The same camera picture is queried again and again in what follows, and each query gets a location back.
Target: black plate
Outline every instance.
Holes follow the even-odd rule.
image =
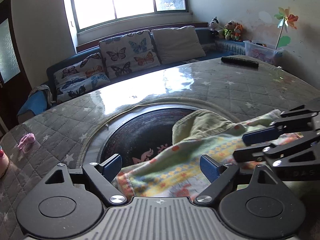
[[[121,126],[105,144],[100,163],[120,154],[122,167],[151,160],[172,145],[172,127],[194,110],[168,108],[142,114]]]

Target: teddy bear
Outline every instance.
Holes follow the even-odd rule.
[[[217,28],[221,28],[219,26],[219,21],[217,19],[217,17],[213,18],[209,24],[209,27],[210,27],[210,31],[212,33],[213,36],[218,36],[219,33],[218,31],[216,30]]]
[[[237,27],[235,28],[235,31],[231,34],[231,39],[234,41],[241,41],[241,33],[243,30],[243,26],[242,24],[237,25]]]
[[[236,23],[234,21],[228,22],[222,30],[219,30],[218,37],[220,39],[226,39],[227,41],[231,39],[231,35],[236,28]]]

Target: sofa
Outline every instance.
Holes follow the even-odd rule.
[[[193,60],[187,60],[187,61],[179,61],[179,62],[172,62],[169,64],[160,64],[158,66],[152,67],[152,68],[147,68],[143,70],[139,70],[136,72],[128,73],[126,75],[121,75],[117,76],[115,78],[110,79],[110,82],[106,85],[112,85],[114,83],[130,79],[136,76],[144,75],[146,73],[151,73],[154,71],[178,66],[178,65],[183,65],[195,61],[203,61],[203,60],[208,60],[208,59],[213,59],[213,58],[219,58],[223,56],[231,56],[231,55],[244,55],[245,54],[245,49],[244,49],[244,43],[243,42],[235,42],[235,41],[226,41],[226,40],[219,40],[216,39],[211,31],[207,28],[195,28],[196,35],[199,39],[199,42],[205,51],[205,56],[195,58]],[[152,44],[156,48],[156,43],[153,37],[153,34],[150,33],[151,36],[151,41]],[[57,101],[57,88],[56,88],[56,80],[55,80],[55,73],[59,70],[62,70],[66,67],[69,67],[73,64],[78,63],[79,61],[84,60],[86,57],[89,55],[99,53],[100,52],[100,47],[96,46],[92,49],[88,49],[86,51],[83,51],[81,53],[77,53],[76,55],[69,57],[55,65],[50,66],[47,68],[46,73],[48,76],[48,81],[45,82],[44,84],[48,85],[52,96],[53,100]],[[41,114],[42,112],[48,110],[49,108],[52,108],[56,106],[57,104],[54,103],[50,107],[47,103],[47,96],[44,93],[44,91],[38,91],[31,95],[28,100],[25,102],[25,104],[21,107],[20,111],[18,112],[17,118],[19,123],[25,122],[26,120],[32,118],[35,115]]]

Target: window frame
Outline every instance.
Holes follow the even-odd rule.
[[[102,25],[105,25],[105,24],[108,24],[108,23],[113,23],[113,22],[117,22],[117,21],[132,19],[132,18],[141,17],[141,16],[167,14],[167,13],[186,13],[186,12],[189,12],[188,0],[184,0],[185,8],[186,8],[185,10],[166,10],[166,11],[158,11],[156,9],[156,0],[153,0],[153,8],[154,8],[155,12],[153,12],[153,13],[145,13],[145,14],[137,14],[137,15],[127,16],[127,17],[123,17],[123,18],[117,18],[114,0],[112,0],[112,3],[113,3],[113,8],[114,8],[115,17],[116,17],[114,20],[98,23],[98,24],[95,24],[95,25],[80,29],[79,28],[79,23],[78,23],[78,18],[77,18],[77,13],[76,13],[75,1],[71,0],[71,7],[72,7],[73,17],[74,17],[75,24],[76,24],[77,33],[81,33],[81,32],[84,32],[84,31],[87,31],[87,30],[90,30],[90,29],[93,29],[95,27],[99,27],[99,26],[102,26]]]

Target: blue gripper pad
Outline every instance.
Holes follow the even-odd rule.
[[[242,136],[242,141],[245,145],[249,146],[256,143],[276,140],[281,134],[282,132],[275,126],[270,126],[267,128],[244,133]]]
[[[102,175],[105,177],[105,179],[109,182],[111,182],[115,176],[119,173],[122,167],[122,158],[121,155],[117,154],[117,156],[111,156],[107,160],[105,160],[103,163],[102,168]]]
[[[211,161],[209,161],[204,156],[200,157],[200,170],[202,171],[204,176],[206,176],[206,178],[210,181],[210,183],[214,182],[220,176],[219,167]]]

